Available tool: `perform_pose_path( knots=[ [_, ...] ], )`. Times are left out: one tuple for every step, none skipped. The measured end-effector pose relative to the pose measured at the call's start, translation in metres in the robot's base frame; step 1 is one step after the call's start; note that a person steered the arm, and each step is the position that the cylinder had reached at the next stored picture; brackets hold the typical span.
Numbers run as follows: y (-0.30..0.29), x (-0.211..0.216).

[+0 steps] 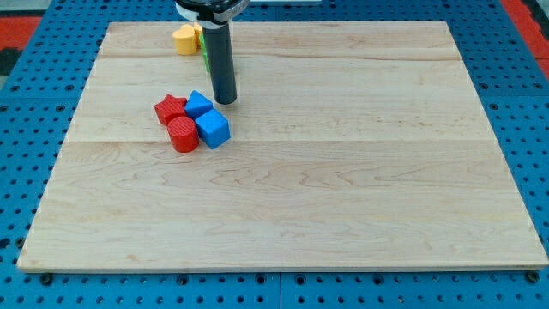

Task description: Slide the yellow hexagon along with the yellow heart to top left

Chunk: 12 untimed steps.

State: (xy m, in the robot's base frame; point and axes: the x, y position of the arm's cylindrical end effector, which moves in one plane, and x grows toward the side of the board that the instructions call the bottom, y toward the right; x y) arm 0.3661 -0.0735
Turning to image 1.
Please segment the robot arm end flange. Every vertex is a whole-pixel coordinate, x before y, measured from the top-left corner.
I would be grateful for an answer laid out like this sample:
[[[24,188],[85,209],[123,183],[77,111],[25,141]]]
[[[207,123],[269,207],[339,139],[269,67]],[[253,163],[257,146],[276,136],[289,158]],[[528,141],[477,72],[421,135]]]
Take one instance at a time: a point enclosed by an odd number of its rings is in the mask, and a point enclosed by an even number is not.
[[[229,22],[241,14],[250,0],[175,0],[177,12],[189,21]]]

